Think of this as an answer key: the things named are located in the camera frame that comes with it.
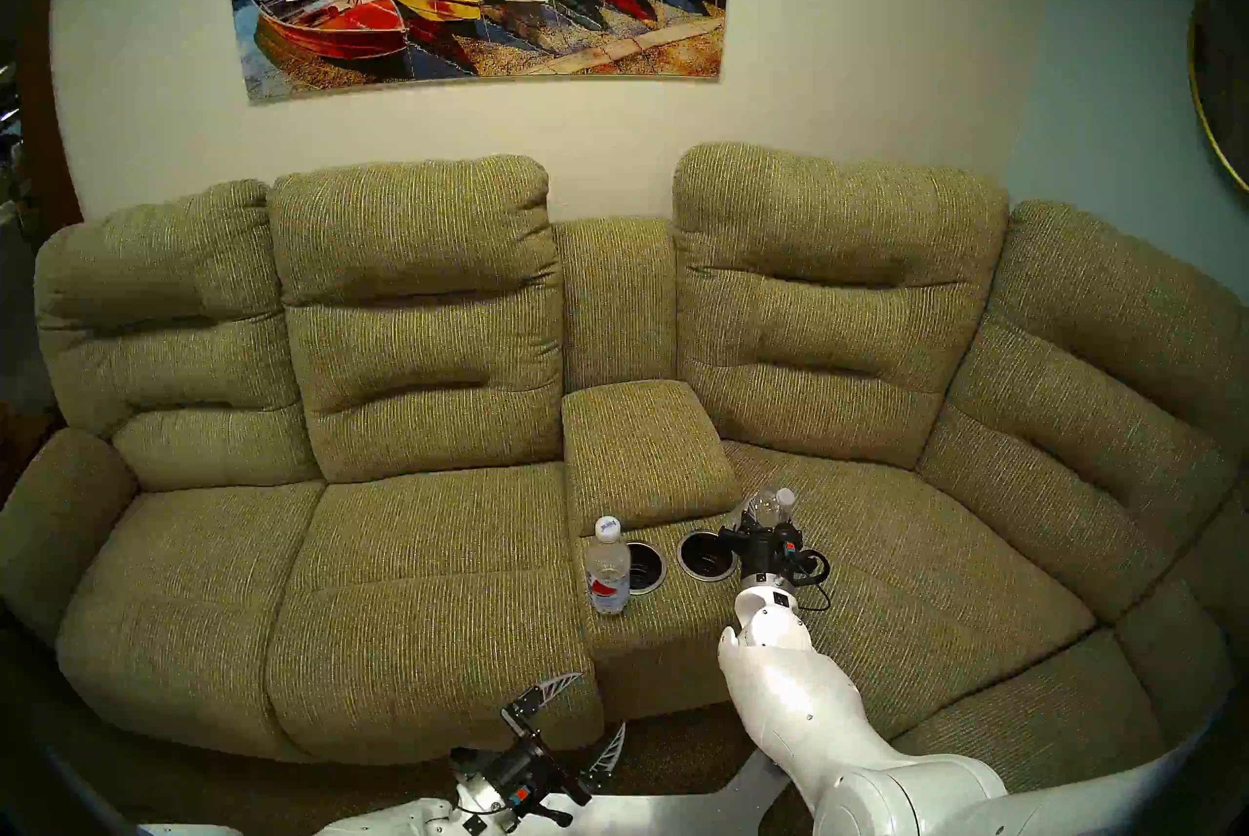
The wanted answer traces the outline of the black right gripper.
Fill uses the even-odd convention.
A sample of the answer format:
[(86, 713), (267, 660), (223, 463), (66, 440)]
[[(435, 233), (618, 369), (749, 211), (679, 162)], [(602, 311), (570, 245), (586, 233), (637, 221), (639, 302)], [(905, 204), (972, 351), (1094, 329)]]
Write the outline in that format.
[(736, 555), (741, 569), (738, 589), (777, 584), (782, 589), (808, 586), (803, 562), (803, 535), (796, 524), (781, 524), (781, 531), (754, 531), (752, 526), (721, 526), (719, 540)]

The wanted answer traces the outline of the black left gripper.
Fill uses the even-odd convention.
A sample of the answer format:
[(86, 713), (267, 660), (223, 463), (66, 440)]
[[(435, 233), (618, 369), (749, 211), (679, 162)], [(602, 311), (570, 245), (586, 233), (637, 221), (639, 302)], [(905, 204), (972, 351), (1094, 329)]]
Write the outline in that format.
[(516, 736), (505, 752), (493, 759), (493, 791), (501, 800), (500, 816), (518, 825), (538, 816), (556, 825), (571, 825), (571, 814), (545, 805), (545, 799), (561, 794), (580, 807), (587, 806), (613, 776), (620, 762), (627, 722), (621, 722), (598, 746), (595, 759), (585, 766), (585, 777), (570, 774), (546, 747), (533, 726), (533, 719), (555, 699), (575, 685), (582, 674), (562, 674), (541, 681), (502, 707), (502, 720)]

